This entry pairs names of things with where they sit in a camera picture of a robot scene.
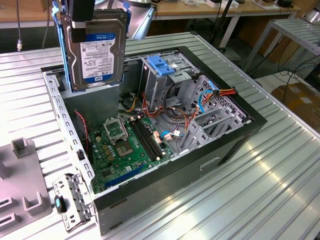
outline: side panel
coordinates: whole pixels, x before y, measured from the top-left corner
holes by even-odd
[[[121,199],[117,203],[98,211],[101,235],[151,208],[161,200],[209,173],[215,169],[221,161],[225,163],[225,157],[232,154],[231,151],[236,151],[241,146],[241,143],[246,141],[247,137],[239,137],[217,150],[168,174],[160,180],[153,182],[141,190]]]

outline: red wire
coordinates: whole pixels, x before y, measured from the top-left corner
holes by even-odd
[[[89,142],[88,142],[88,131],[87,131],[87,125],[86,125],[86,121],[84,119],[84,117],[77,111],[74,111],[82,120],[82,123],[84,125],[84,131],[85,131],[85,141],[86,141],[86,153],[88,153],[88,145],[89,145]]]

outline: metal bracket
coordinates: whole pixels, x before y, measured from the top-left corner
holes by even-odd
[[[62,220],[67,232],[85,224],[95,214],[89,191],[80,174],[61,176],[53,182],[53,188],[55,194],[65,201],[67,210],[62,213]]]

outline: workbench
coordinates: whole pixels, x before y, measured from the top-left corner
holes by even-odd
[[[248,60],[243,68],[245,72],[251,66],[255,56],[272,29],[277,30],[278,34],[264,53],[264,56],[267,56],[276,47],[277,43],[283,36],[290,38],[304,48],[302,53],[297,57],[297,61],[293,64],[291,69],[294,69],[296,66],[298,66],[299,62],[301,62],[308,51],[317,56],[320,55],[320,25],[311,24],[301,18],[271,20],[265,27],[259,40],[256,42],[254,48],[248,56]]]
[[[204,19],[204,18],[216,18],[218,15],[219,8],[212,8],[207,4],[200,4],[199,6],[189,6],[185,3],[178,2],[159,2],[157,4],[157,11],[154,19],[156,20],[176,20],[176,19]],[[238,8],[229,9],[226,17],[231,17],[231,21],[228,28],[223,36],[220,43],[220,47],[224,48],[232,32],[234,31],[237,22],[240,17],[244,16],[266,16],[266,15],[289,15],[288,18],[292,19],[295,17],[300,8],[294,6],[293,8],[281,7],[280,9],[264,10],[257,6],[250,0],[246,0],[245,3],[239,4]],[[34,12],[30,10],[20,10],[20,21],[21,27],[44,27],[47,22],[46,12]],[[5,6],[0,9],[0,29],[16,28],[17,17],[16,8]]]
[[[74,168],[40,67],[62,64],[60,49],[0,55],[0,144],[33,139],[53,207],[3,240],[314,239],[320,231],[319,134],[198,35],[129,40],[125,52],[176,46],[187,46],[268,122],[230,161],[104,236],[93,219],[66,233],[54,207],[52,182]]]

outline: aluminum table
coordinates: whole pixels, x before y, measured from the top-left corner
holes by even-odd
[[[245,72],[252,64],[252,61],[255,59],[255,56],[266,40],[271,29],[275,29],[279,33],[264,53],[264,56],[266,56],[274,49],[283,35],[305,48],[305,50],[297,58],[297,62],[293,65],[293,67],[295,67],[299,63],[299,61],[308,51],[314,53],[315,55],[320,55],[320,25],[313,25],[301,18],[271,20],[264,29],[259,40],[256,42],[249,55],[246,65],[243,69]]]
[[[53,212],[9,235],[18,239],[313,239],[320,231],[320,136],[198,35],[130,40],[127,54],[187,46],[267,120],[226,164],[100,236],[93,220],[66,233],[52,182],[73,171],[40,67],[59,48],[0,55],[0,141],[35,142]]]

